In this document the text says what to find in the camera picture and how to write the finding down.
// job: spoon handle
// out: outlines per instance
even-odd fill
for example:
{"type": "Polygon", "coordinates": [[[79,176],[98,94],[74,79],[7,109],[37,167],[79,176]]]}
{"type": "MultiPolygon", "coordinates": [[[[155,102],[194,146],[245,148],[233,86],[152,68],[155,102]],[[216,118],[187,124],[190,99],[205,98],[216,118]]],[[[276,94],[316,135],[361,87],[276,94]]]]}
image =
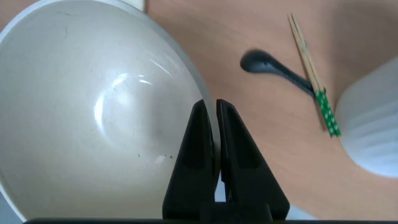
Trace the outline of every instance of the spoon handle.
{"type": "Polygon", "coordinates": [[[298,76],[265,51],[250,50],[246,52],[241,59],[241,68],[250,73],[273,73],[280,75],[308,93],[311,97],[315,97],[310,81],[298,76]]]}

